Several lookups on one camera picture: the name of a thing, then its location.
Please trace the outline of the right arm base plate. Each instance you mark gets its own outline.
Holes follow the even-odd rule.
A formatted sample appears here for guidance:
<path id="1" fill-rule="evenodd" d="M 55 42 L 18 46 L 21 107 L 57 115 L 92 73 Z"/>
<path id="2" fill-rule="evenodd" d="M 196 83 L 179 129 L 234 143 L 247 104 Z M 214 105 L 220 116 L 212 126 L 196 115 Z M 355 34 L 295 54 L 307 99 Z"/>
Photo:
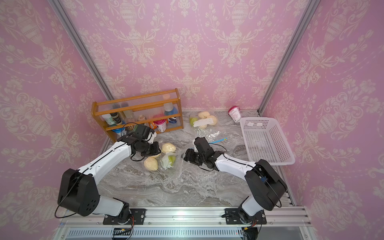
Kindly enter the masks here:
<path id="1" fill-rule="evenodd" d="M 226 208 L 221 216 L 226 220 L 227 225 L 265 225 L 267 223 L 266 215 L 263 210 L 257 212 L 254 216 L 248 216 L 239 208 Z"/>

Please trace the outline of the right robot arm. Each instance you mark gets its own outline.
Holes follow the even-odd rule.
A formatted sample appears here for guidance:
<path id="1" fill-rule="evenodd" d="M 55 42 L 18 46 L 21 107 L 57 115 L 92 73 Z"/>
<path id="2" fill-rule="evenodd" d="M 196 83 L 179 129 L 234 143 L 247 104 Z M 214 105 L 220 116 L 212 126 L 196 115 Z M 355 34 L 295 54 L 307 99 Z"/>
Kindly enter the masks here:
<path id="1" fill-rule="evenodd" d="M 251 195 L 238 207 L 244 224 L 254 225 L 257 214 L 282 206 L 281 198 L 288 190 L 287 184 L 266 160 L 249 162 L 230 157 L 226 151 L 215 151 L 204 137 L 195 138 L 193 144 L 194 148 L 184 153 L 184 161 L 199 168 L 205 165 L 208 172 L 231 174 L 247 183 Z"/>

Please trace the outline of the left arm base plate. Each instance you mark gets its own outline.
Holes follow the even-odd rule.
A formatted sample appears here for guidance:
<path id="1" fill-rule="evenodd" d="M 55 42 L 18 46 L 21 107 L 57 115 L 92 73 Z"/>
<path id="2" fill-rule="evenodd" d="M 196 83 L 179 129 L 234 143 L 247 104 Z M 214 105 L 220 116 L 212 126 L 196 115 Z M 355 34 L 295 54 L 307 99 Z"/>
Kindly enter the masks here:
<path id="1" fill-rule="evenodd" d="M 129 209 L 119 216 L 105 215 L 103 225 L 143 225 L 146 217 L 146 209 Z"/>

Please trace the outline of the beige pear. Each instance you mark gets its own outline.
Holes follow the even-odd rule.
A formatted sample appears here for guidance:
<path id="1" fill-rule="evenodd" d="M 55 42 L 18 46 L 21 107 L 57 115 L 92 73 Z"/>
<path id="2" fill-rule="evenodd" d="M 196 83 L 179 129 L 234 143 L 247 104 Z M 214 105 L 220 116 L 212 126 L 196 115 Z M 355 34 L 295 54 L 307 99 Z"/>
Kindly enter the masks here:
<path id="1" fill-rule="evenodd" d="M 162 145 L 162 152 L 164 153 L 175 153 L 176 152 L 176 146 L 173 145 L 172 143 L 164 143 Z"/>
<path id="2" fill-rule="evenodd" d="M 148 171 L 157 171 L 159 168 L 157 159 L 153 157 L 146 158 L 144 160 L 144 166 Z"/>

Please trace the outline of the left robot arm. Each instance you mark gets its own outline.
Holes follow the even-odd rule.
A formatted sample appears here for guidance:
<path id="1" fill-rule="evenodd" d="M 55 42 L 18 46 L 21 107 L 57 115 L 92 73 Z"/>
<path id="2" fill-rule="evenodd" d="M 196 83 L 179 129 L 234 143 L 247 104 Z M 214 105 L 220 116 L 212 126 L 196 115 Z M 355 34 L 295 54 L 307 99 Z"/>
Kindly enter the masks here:
<path id="1" fill-rule="evenodd" d="M 58 206 L 83 217 L 105 215 L 129 220 L 129 204 L 99 194 L 99 182 L 121 161 L 139 154 L 146 157 L 161 153 L 159 143 L 155 141 L 157 133 L 145 125 L 135 125 L 134 129 L 122 135 L 99 157 L 77 170 L 68 169 L 62 175 Z"/>

